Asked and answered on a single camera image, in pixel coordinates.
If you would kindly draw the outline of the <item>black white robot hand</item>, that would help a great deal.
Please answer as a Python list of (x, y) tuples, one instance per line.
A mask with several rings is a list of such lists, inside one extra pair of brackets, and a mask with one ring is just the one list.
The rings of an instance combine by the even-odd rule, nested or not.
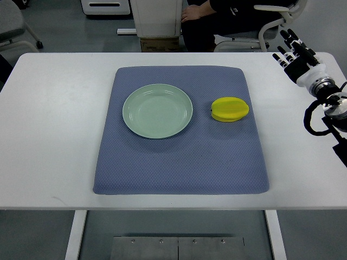
[(319, 85), (324, 82), (333, 83), (333, 79), (326, 72), (326, 65), (316, 57), (316, 53), (292, 31), (281, 30), (288, 50), (278, 46), (279, 54), (272, 57), (284, 69), (289, 79), (299, 87), (306, 88), (311, 95), (316, 95)]

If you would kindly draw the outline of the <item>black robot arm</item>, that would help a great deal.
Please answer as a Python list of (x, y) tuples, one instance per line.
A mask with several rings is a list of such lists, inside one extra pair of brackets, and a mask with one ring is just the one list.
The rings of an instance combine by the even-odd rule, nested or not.
[[(333, 79), (324, 77), (316, 80), (309, 88), (309, 93), (316, 98), (304, 114), (304, 127), (314, 136), (325, 136), (332, 134), (337, 140), (338, 144), (333, 146), (335, 154), (339, 157), (343, 164), (346, 164), (346, 138), (340, 135), (340, 132), (346, 132), (346, 92), (343, 88), (346, 83), (341, 87), (337, 87)], [(313, 111), (322, 106), (324, 117), (323, 123), (327, 129), (324, 131), (315, 131), (311, 127), (311, 118)]]

